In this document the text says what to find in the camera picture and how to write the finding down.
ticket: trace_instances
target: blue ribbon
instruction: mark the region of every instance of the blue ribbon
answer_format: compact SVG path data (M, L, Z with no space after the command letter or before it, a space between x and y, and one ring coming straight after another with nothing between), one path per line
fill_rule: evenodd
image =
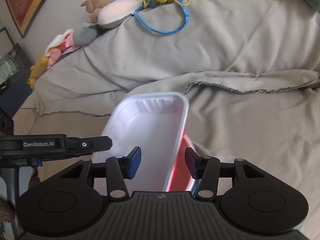
M156 6L156 0L149 1L149 4L150 4L150 6L151 6L152 8L154 8L154 7ZM176 29L176 30L174 30L174 31L161 31L161 30L153 29L153 28L151 28L150 26L148 26L148 25L140 18L139 14L138 14L141 10L143 10L143 3L142 3L142 5L140 6L140 8L139 8L138 10L136 10L133 14L134 14L134 16L137 18L137 20L141 23L141 25L142 25L143 27L145 27L147 30L149 30L149 31L151 31L151 32L155 32L155 33L160 33L160 34L172 34L172 33L177 33L177 32L179 32L179 31L181 31L181 30L187 25L187 23L188 23L188 21L189 21L189 18L190 18L189 11L188 11L187 7L181 6L181 5L179 5L179 6L181 7L181 9L182 9L182 11L183 11L183 13L184 13L184 18L185 18L185 19L184 19L184 23L183 23L178 29Z

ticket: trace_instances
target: gray blanket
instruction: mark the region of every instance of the gray blanket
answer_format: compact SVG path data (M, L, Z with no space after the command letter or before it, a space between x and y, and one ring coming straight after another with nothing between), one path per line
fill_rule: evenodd
M192 0L188 9L177 34L150 33L132 17L57 63L15 116L16 133L96 136L129 95L184 93L189 137L301 191L302 232L320 239L319 14L303 0ZM162 30L182 21L175 4L140 15ZM74 161L46 163L40 175Z

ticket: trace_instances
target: plastic tray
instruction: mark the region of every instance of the plastic tray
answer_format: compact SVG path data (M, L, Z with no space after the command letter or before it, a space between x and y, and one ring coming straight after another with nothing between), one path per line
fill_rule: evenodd
M116 107L102 132L102 136L112 139L113 146L109 151L94 153L92 161L102 163L111 156L126 156L135 146L140 146L142 160L138 172L134 179L126 180L129 193L169 191L177 173L175 167L188 107L187 98L176 92L126 98ZM94 188L105 195L105 185L105 179L96 179Z
M189 137L185 134L180 144L169 191L193 191L194 189L193 186L196 181L191 177L184 159L184 153L188 147L196 150Z

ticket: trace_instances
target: screw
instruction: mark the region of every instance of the screw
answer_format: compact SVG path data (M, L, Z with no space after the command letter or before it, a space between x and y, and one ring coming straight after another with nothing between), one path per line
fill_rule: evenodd
M213 197L213 195L214 195L214 193L211 190L207 190L207 189L200 190L198 192L198 196L203 197L203 198L211 198L211 197Z
M110 192L110 196L113 198L122 198L125 196L125 192L120 189L116 189Z

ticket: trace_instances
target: picture frame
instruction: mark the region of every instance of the picture frame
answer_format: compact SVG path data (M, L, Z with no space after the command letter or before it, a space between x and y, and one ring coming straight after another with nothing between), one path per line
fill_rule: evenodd
M8 53L13 47L14 42L6 27L0 29L0 58Z
M38 11L46 0L5 0L11 17L24 38Z

